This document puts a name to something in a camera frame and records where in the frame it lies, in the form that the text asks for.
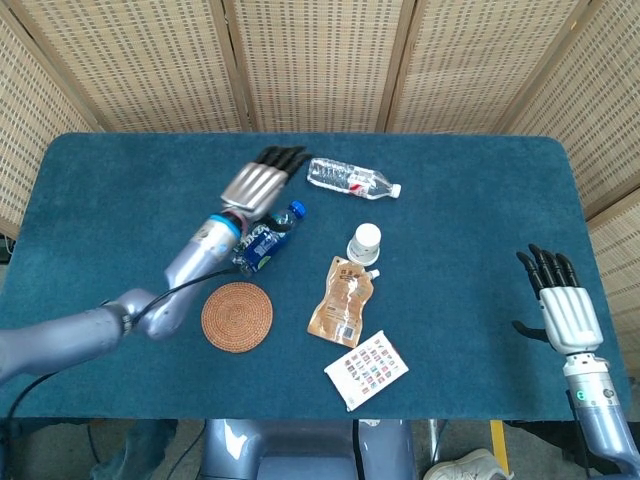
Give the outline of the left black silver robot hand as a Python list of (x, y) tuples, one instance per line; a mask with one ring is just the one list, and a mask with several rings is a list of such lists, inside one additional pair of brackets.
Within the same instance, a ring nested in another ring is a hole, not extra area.
[(238, 217), (247, 232), (250, 225), (265, 217), (281, 190), (311, 158), (305, 146), (266, 147), (223, 191), (223, 211)]

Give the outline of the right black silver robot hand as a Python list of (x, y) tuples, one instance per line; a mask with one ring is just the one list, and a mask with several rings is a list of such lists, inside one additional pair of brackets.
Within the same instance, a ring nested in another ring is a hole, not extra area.
[(602, 330), (588, 291), (581, 286), (573, 264), (561, 253), (535, 244), (516, 253), (543, 316), (542, 329), (512, 323), (522, 336), (544, 342), (565, 356), (593, 353), (603, 343)]

